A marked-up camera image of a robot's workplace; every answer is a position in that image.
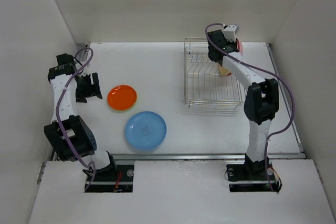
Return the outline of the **orange plate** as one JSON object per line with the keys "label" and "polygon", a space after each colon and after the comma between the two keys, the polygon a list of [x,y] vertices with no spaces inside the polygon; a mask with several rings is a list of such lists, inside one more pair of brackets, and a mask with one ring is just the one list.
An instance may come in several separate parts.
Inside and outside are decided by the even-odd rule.
{"label": "orange plate", "polygon": [[133,107],[137,98],[137,92],[131,86],[119,85],[110,90],[107,103],[114,110],[124,111]]}

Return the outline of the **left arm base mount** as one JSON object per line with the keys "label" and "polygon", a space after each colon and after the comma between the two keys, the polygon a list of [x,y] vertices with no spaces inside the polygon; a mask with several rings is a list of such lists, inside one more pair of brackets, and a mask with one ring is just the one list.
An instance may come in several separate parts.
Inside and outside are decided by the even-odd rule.
{"label": "left arm base mount", "polygon": [[86,193],[132,193],[134,179],[134,164],[117,164],[117,169],[98,172],[83,170],[87,176],[84,189]]}

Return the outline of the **green plate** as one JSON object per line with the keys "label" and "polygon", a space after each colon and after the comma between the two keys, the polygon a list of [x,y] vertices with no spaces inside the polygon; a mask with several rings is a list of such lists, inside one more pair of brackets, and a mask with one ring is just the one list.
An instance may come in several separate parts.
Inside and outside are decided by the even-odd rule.
{"label": "green plate", "polygon": [[110,106],[116,110],[116,111],[127,111],[130,110],[134,107],[134,105],[136,104],[136,101],[116,101],[116,102],[112,102],[110,104]]}

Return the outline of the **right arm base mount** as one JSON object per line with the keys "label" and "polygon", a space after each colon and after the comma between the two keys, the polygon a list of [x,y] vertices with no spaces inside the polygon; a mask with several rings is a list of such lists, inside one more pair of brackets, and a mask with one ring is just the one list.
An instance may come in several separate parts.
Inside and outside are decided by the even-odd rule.
{"label": "right arm base mount", "polygon": [[228,180],[231,193],[279,193],[282,189],[282,181],[273,167],[269,167],[267,171],[263,168],[252,174],[245,169],[244,164],[228,164],[226,165],[225,178]]}

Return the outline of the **blue plate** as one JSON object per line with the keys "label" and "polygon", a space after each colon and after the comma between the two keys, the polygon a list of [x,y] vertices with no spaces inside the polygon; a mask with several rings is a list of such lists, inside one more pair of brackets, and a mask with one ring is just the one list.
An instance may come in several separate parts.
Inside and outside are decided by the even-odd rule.
{"label": "blue plate", "polygon": [[126,142],[135,150],[152,151],[165,139],[165,120],[152,111],[139,112],[128,120],[124,128]]}

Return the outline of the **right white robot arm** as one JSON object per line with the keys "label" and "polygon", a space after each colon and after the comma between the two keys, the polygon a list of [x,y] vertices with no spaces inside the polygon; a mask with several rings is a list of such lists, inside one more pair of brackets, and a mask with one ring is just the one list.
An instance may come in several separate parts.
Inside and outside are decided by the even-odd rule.
{"label": "right white robot arm", "polygon": [[279,87],[276,79],[266,79],[246,63],[238,49],[238,40],[225,38],[224,32],[206,33],[208,57],[233,74],[246,90],[244,113],[249,120],[249,144],[243,165],[250,179],[267,170],[267,136],[272,120],[279,110]]}

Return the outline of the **tan beige plate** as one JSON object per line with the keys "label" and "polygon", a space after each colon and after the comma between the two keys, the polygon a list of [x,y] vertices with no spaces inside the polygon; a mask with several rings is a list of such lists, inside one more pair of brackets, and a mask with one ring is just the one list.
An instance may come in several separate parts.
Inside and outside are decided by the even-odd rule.
{"label": "tan beige plate", "polygon": [[218,68],[218,72],[220,76],[230,76],[232,74],[228,69],[221,66],[218,62],[216,64],[217,64],[217,68]]}

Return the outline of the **metal wire dish rack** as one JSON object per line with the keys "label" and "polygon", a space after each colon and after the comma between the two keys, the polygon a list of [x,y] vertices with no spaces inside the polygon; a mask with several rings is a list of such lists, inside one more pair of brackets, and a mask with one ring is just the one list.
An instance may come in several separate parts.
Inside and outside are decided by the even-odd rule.
{"label": "metal wire dish rack", "polygon": [[189,107],[234,110],[244,104],[246,92],[233,75],[222,76],[208,57],[205,38],[184,40],[184,100]]}

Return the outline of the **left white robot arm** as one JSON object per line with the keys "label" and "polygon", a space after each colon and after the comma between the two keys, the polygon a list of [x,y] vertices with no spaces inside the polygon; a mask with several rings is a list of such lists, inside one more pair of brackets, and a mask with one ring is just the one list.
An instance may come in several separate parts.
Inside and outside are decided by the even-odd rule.
{"label": "left white robot arm", "polygon": [[88,98],[102,99],[98,74],[83,73],[72,55],[61,54],[56,58],[57,66],[48,72],[54,111],[44,134],[61,161],[81,159],[87,175],[112,180],[118,172],[113,156],[98,149],[93,132],[76,109],[77,103],[87,103]]}

